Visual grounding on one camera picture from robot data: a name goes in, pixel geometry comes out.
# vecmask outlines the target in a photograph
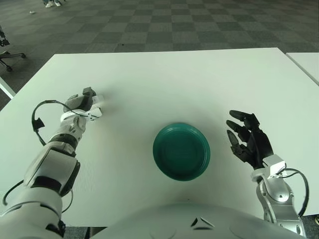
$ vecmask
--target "checkered carpet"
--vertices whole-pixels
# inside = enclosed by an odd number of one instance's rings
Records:
[[[317,0],[0,0],[10,52],[0,75],[15,91],[55,53],[279,47],[315,52]],[[0,92],[0,109],[8,98]]]

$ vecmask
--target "white table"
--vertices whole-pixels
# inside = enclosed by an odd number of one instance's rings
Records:
[[[0,76],[0,89],[5,92],[7,96],[9,96],[10,99],[12,99],[15,96],[15,92],[11,87],[1,78]]]
[[[306,214],[319,212],[319,88],[277,48],[53,56],[0,112],[2,195],[41,149],[31,127],[33,108],[43,100],[65,101],[88,86],[104,95],[104,115],[87,124],[79,143],[81,169],[73,205],[63,214],[67,225],[110,226],[144,207],[177,201],[262,218],[252,168],[230,150],[229,110],[256,114],[274,151],[307,176]],[[39,109],[46,140],[61,113],[59,105]],[[153,140],[173,122],[195,126],[210,144],[210,164],[193,181],[171,180],[154,162]],[[287,181],[298,211],[304,183],[299,176]]]
[[[319,52],[286,53],[319,86]]]

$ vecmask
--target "shoe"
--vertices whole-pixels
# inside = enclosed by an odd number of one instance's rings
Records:
[[[53,2],[52,2],[52,1],[49,1],[49,2],[45,5],[46,8],[49,8],[49,7],[52,7],[52,6],[53,6]]]

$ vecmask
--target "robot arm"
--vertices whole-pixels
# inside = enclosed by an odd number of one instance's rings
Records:
[[[253,182],[258,183],[256,192],[263,206],[264,220],[305,237],[303,222],[294,208],[294,194],[283,179],[287,175],[284,160],[273,153],[268,137],[259,129],[259,122],[254,114],[230,111],[230,115],[244,122],[244,126],[230,120],[226,123],[247,146],[239,145],[232,131],[228,130],[227,134],[233,153],[254,168],[251,177]]]
[[[1,238],[63,237],[62,197],[72,189],[80,169],[75,149],[87,120],[102,115],[98,107],[101,100],[86,88],[82,96],[72,96],[65,103],[68,108],[58,131],[28,168],[23,191],[1,217]]]

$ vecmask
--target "teal plastic bowl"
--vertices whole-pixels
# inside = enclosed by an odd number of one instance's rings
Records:
[[[156,136],[153,156],[165,175],[178,181],[189,181],[206,170],[210,149],[198,129],[185,123],[174,123]]]

